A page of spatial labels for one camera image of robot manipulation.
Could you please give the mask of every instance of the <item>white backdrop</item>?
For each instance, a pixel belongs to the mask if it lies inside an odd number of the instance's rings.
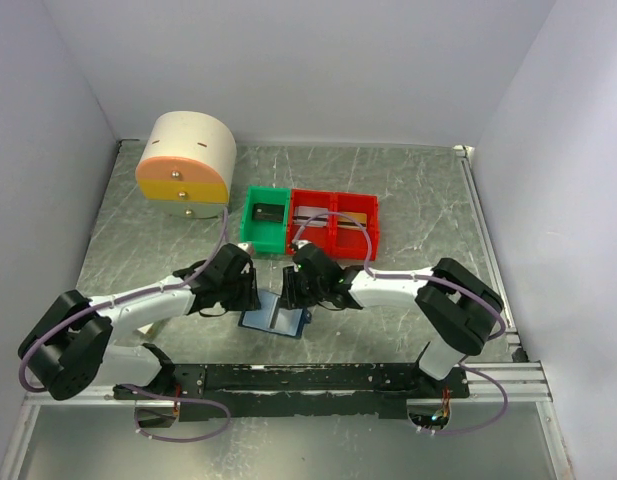
[[[475,144],[553,0],[45,0],[121,138]]]
[[[0,465],[17,347],[74,288],[115,139],[40,1],[0,0]]]
[[[617,478],[617,1],[558,1],[477,148],[520,334],[580,479]]]

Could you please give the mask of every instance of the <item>purple cable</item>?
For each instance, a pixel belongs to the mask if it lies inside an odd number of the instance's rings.
[[[488,340],[494,340],[495,338],[499,338],[501,337],[504,333],[506,333],[506,322],[504,321],[503,317],[499,314],[499,312],[497,312],[497,310],[495,310],[492,305],[490,305],[488,302],[486,302],[483,298],[475,295],[473,292],[471,292],[470,290],[462,287],[461,285],[457,285],[454,282],[451,282],[449,280],[446,280],[444,278],[439,278],[439,277],[433,277],[430,275],[410,275],[407,273],[377,273],[377,272],[373,272],[370,269],[370,255],[372,253],[372,241],[370,240],[370,235],[368,235],[368,232],[366,231],[366,228],[357,221],[357,219],[351,217],[350,215],[346,215],[345,213],[341,213],[341,212],[324,212],[324,213],[319,213],[317,215],[313,215],[312,217],[310,217],[308,220],[306,220],[304,222],[304,224],[299,228],[299,230],[297,230],[297,233],[295,234],[295,237],[292,239],[292,243],[296,243],[299,241],[299,239],[301,238],[301,234],[304,232],[304,230],[306,229],[306,227],[308,226],[308,224],[314,220],[316,220],[319,217],[327,217],[327,216],[338,216],[338,217],[343,217],[351,222],[353,222],[355,224],[355,226],[357,226],[357,228],[359,228],[363,234],[364,237],[366,238],[366,258],[364,259],[364,271],[368,274],[368,276],[372,277],[372,278],[379,278],[379,279],[384,279],[384,280],[425,280],[428,282],[434,282],[434,283],[438,283],[439,285],[444,285],[446,287],[452,288],[453,290],[457,290],[459,293],[461,293],[462,295],[465,295],[466,297],[470,298],[471,300],[474,300],[475,302],[477,302],[479,305],[481,305],[482,307],[484,307],[488,313],[490,313],[495,320],[497,321],[497,323],[499,324],[499,330],[497,330],[495,333],[493,333],[492,335],[490,335],[488,337]],[[443,436],[451,436],[451,435],[461,435],[464,433],[471,433],[471,432],[475,432],[477,430],[481,430],[482,428],[488,427],[490,425],[492,425],[493,423],[495,423],[496,421],[498,421],[501,417],[504,416],[504,414],[506,413],[506,411],[508,410],[508,395],[506,394],[506,390],[504,389],[504,387],[501,385],[501,383],[499,383],[497,380],[495,380],[494,378],[490,377],[489,375],[486,375],[485,373],[482,373],[474,368],[468,367],[466,365],[464,365],[462,362],[467,358],[466,357],[462,358],[459,361],[459,367],[464,369],[467,372],[471,372],[474,373],[475,375],[479,375],[482,378],[485,378],[486,380],[488,380],[489,382],[491,382],[495,387],[497,387],[499,389],[499,391],[501,392],[501,395],[503,397],[503,405],[501,406],[501,410],[499,410],[499,412],[497,413],[497,415],[495,415],[494,417],[492,417],[490,420],[485,421],[484,423],[480,424],[480,425],[475,425],[474,427],[467,427],[467,428],[460,428],[457,430],[450,430],[447,432],[444,431],[440,431],[439,433],[434,433],[435,435],[443,435]]]
[[[188,277],[181,283],[177,283],[175,285],[165,285],[163,287],[163,291],[177,290],[177,289],[183,288],[186,285],[188,285],[190,282],[192,282],[195,278],[197,278],[199,275],[201,275],[203,271],[206,269],[206,267],[208,266],[208,264],[210,263],[210,261],[213,258],[215,258],[215,256],[217,255],[217,252],[221,248],[221,244],[226,235],[227,228],[228,228],[228,208],[224,207],[224,219],[223,219],[221,234],[219,235],[219,240],[215,244],[215,247],[210,253],[210,256],[208,257],[208,259],[203,263],[203,265],[201,265],[197,270],[195,270],[195,273],[193,273],[190,277]],[[144,288],[143,290],[138,290],[136,292],[131,292],[126,295],[123,295],[119,298],[115,298],[114,304],[113,302],[110,302],[110,301],[99,303],[97,305],[93,305],[84,310],[81,310],[75,313],[74,315],[71,315],[63,322],[59,323],[55,327],[48,330],[35,343],[31,345],[31,347],[28,349],[28,351],[25,353],[25,355],[21,359],[21,364],[19,365],[19,383],[21,384],[22,387],[24,387],[25,390],[32,392],[32,393],[41,393],[41,392],[46,391],[44,387],[34,387],[28,382],[28,380],[26,379],[26,368],[28,367],[28,363],[30,362],[30,359],[33,357],[35,353],[37,353],[37,350],[39,350],[39,348],[41,348],[41,346],[44,343],[46,343],[48,340],[50,340],[53,336],[55,336],[57,333],[62,331],[64,328],[69,327],[70,325],[75,323],[77,320],[83,318],[84,316],[90,313],[101,310],[102,308],[119,305],[119,304],[128,302],[130,300],[134,300],[136,298],[140,298],[146,295],[151,295],[153,293],[157,293],[161,291],[162,289],[160,287]]]
[[[200,442],[201,440],[208,440],[209,438],[213,438],[213,437],[216,437],[217,435],[222,434],[230,426],[230,419],[232,418],[232,416],[230,415],[230,410],[228,410],[228,407],[224,405],[223,403],[215,402],[214,400],[204,400],[201,398],[169,397],[165,395],[157,395],[155,393],[148,392],[142,388],[139,388],[135,385],[130,385],[130,384],[122,384],[121,386],[124,388],[127,388],[133,393],[137,393],[139,395],[143,395],[145,397],[152,398],[154,400],[166,400],[169,402],[177,402],[177,403],[208,405],[211,407],[218,408],[219,410],[222,410],[226,414],[226,421],[224,422],[224,424],[213,432],[206,433],[205,435],[200,435],[198,437],[192,437],[192,438],[172,438],[172,437],[163,437],[161,435],[153,435],[151,433],[146,432],[139,425],[139,416],[138,416],[139,412],[137,409],[135,409],[135,427],[137,427],[137,433],[151,440],[159,440],[162,442],[170,442],[170,443]]]

